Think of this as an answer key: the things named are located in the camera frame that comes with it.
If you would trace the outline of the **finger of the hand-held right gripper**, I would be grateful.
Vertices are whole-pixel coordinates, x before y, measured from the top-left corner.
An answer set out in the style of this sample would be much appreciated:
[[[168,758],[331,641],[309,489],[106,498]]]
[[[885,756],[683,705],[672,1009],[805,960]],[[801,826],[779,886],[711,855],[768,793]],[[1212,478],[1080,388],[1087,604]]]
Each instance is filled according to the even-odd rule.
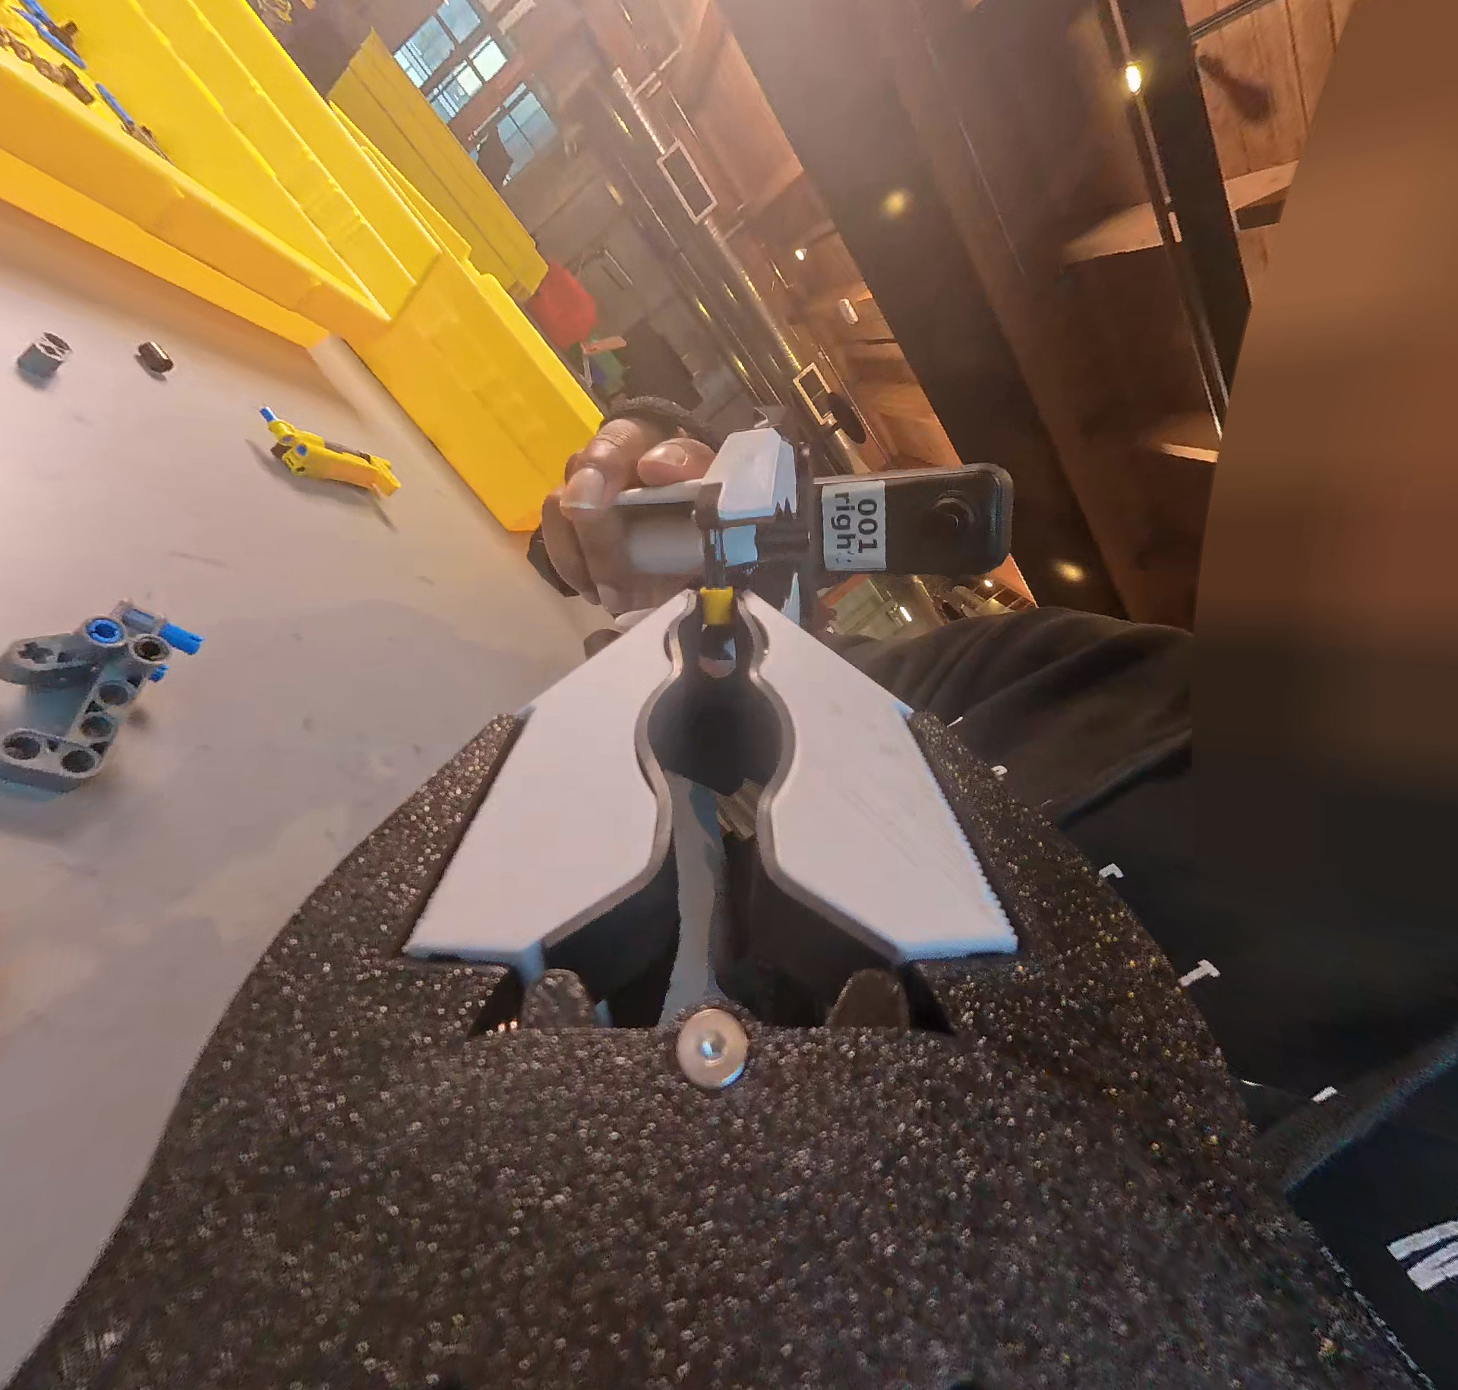
[[[764,522],[764,498],[726,489],[700,489],[696,494],[696,533],[704,556],[716,551],[728,571],[728,586],[735,588],[737,577],[757,564],[757,525]]]

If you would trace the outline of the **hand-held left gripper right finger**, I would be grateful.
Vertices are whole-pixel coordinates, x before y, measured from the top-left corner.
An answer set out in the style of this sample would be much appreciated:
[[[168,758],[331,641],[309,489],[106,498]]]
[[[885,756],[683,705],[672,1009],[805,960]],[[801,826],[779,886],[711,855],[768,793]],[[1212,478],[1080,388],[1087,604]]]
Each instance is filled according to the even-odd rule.
[[[893,965],[1019,943],[909,709],[757,597],[740,602],[777,764],[755,806],[770,881]]]

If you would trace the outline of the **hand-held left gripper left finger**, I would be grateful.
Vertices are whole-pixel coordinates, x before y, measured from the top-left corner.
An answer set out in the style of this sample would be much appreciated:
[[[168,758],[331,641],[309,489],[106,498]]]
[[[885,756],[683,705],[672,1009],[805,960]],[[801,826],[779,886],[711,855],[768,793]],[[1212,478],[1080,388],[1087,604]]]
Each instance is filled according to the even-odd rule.
[[[693,606],[693,593],[663,602],[517,716],[405,956],[506,965],[537,980],[551,947],[660,875],[671,791],[649,720],[682,676],[678,630]]]

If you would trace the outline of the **yellow brick assembly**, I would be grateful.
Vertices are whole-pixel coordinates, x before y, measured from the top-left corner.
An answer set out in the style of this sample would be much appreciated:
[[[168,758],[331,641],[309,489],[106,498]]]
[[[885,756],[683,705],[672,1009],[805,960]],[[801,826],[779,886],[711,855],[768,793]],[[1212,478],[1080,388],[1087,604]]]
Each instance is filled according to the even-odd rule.
[[[392,467],[381,457],[342,448],[317,434],[302,432],[282,421],[269,408],[260,408],[260,417],[273,439],[271,456],[289,474],[309,481],[361,489],[379,500],[386,500],[401,489]]]

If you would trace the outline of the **grey brick beam assembly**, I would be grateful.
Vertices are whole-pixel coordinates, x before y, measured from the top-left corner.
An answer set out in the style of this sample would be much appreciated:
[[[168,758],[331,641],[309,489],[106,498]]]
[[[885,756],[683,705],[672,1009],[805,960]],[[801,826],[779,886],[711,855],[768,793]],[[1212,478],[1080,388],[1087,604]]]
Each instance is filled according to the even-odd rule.
[[[3,784],[65,795],[97,780],[141,696],[201,648],[201,635],[130,600],[9,644],[3,683],[25,690],[40,720],[3,727]]]

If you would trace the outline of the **person's right forearm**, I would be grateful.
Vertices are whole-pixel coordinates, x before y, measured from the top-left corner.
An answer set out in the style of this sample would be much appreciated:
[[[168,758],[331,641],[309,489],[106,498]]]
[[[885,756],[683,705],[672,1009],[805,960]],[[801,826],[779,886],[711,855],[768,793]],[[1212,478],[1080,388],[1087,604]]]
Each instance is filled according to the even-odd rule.
[[[1081,611],[973,617],[828,648],[1065,826],[1191,753],[1191,635]]]

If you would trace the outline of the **grey desk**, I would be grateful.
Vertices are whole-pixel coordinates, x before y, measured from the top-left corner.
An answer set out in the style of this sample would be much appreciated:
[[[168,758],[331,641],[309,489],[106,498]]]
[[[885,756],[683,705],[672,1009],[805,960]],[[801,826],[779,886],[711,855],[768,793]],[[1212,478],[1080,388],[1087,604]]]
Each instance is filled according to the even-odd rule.
[[[12,208],[1,256],[3,644],[122,599],[203,635],[98,780],[3,786],[7,1382],[265,945],[485,721],[577,665],[586,615],[352,360],[319,367]],[[42,333],[71,347],[45,386],[14,367]],[[260,408],[401,489],[289,474]]]

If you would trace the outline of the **person's right hand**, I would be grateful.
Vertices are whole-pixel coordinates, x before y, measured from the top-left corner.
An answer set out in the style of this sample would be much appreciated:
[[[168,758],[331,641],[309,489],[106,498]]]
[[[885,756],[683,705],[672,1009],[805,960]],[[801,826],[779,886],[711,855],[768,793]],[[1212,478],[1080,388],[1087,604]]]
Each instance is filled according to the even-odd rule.
[[[625,512],[614,500],[628,489],[700,481],[713,459],[683,408],[658,397],[617,399],[542,501],[539,549],[559,582],[610,617],[654,610],[685,589],[689,577],[643,577],[630,567]]]

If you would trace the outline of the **red storage bin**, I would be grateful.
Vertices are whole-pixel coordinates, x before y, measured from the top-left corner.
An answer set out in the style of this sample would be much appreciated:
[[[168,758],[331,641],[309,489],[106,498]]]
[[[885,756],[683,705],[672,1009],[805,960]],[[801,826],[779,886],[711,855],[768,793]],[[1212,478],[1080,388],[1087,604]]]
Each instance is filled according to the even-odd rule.
[[[592,336],[597,309],[592,294],[562,265],[548,261],[542,281],[529,296],[526,311],[546,342],[557,347],[577,345]]]

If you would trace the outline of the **black printed sweatshirt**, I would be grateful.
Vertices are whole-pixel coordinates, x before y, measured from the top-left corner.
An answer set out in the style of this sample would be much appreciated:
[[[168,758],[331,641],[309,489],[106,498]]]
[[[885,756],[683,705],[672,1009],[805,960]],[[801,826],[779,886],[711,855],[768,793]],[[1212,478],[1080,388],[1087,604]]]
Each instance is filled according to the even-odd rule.
[[[1454,1387],[1454,806],[1410,789],[1197,820],[1188,749],[1032,793],[1204,1017],[1287,1204]]]

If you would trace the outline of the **assorted loose brick pieces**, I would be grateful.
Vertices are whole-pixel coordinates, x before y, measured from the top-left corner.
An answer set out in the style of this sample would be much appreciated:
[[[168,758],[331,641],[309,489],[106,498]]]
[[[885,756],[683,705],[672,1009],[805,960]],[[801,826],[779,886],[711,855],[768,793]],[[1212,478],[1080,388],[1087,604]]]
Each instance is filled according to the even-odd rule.
[[[91,74],[76,48],[76,41],[76,25],[73,21],[56,21],[40,0],[1,0],[3,52],[45,81],[64,89],[80,105],[104,107],[128,138],[148,149],[155,158],[170,162],[153,133],[137,122]]]

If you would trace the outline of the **paned wall window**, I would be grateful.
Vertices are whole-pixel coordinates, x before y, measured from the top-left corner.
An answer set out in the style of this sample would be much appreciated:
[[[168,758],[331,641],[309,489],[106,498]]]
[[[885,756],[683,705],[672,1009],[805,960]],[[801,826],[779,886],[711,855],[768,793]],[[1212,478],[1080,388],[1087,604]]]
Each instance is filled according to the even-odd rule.
[[[557,140],[548,102],[518,50],[535,0],[441,0],[394,52],[429,109],[496,188]]]

